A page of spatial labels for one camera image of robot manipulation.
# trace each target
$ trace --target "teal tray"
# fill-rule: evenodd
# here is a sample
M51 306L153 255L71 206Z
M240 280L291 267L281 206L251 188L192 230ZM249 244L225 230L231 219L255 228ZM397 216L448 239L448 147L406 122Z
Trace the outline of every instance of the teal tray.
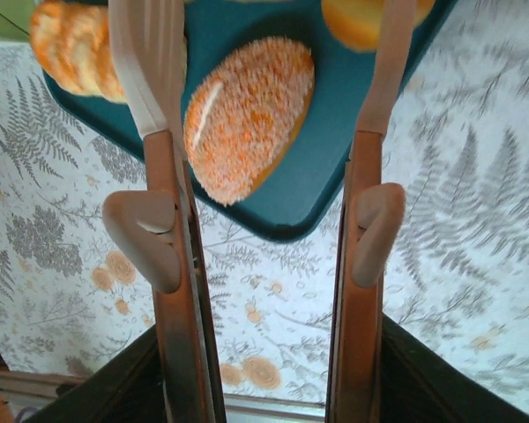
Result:
M81 3L106 4L107 0ZM456 0L436 0L414 33L402 86ZM316 86L302 130L285 158L249 198L230 207L214 203L193 179L194 193L253 234L268 241L297 241L319 223L342 185L354 124L369 89L374 54L358 55L333 39L319 0L243 4L196 0L186 5L188 75L182 112L204 77L234 48L267 35L285 35L311 48ZM143 160L143 144L127 106L70 95L45 76L67 112Z

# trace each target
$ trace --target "sugar-coated bun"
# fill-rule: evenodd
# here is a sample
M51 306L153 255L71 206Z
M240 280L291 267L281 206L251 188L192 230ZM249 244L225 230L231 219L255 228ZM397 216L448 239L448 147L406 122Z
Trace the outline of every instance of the sugar-coated bun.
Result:
M416 25L429 15L435 0L418 0ZM324 21L333 37L357 53L376 50L384 0L322 0Z
M184 143L214 201L248 197L296 138L314 87L314 64L299 41L269 37L236 50L192 95Z

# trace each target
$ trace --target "floral wallpaper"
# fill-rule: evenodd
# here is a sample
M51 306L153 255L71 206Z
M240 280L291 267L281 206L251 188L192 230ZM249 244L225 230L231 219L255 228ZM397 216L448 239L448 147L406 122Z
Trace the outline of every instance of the floral wallpaper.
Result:
M384 310L529 412L529 1L459 2L392 116L407 190ZM144 167L64 113L26 45L0 47L0 351L88 376L153 324L101 204ZM199 204L225 391L323 402L340 196L308 238L262 241Z

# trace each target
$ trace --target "toy bread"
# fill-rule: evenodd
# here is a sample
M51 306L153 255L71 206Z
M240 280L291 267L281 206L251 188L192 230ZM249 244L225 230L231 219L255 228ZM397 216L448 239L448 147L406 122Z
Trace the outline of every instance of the toy bread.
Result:
M321 0L324 21L333 37L358 53L376 50L384 0ZM418 0L415 25L431 12L435 0Z
M214 201L248 197L271 174L303 124L314 88L309 49L269 37L229 55L194 92L184 143Z
M37 62L65 91L126 102L110 53L108 7L46 0L32 14L30 44ZM186 55L184 38L184 77Z

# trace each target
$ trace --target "orange bun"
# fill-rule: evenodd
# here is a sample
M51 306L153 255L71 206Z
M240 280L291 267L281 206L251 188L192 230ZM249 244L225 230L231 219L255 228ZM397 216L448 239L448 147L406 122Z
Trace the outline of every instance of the orange bun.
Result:
M30 18L29 42L37 62L65 91L127 102L112 60L108 7L46 0ZM186 55L184 37L183 80Z
M214 201L248 197L294 142L308 111L314 64L298 41L269 37L228 56L192 95L184 143Z
M435 0L418 0L415 25L429 15ZM376 50L384 0L322 0L324 22L333 37L357 53Z

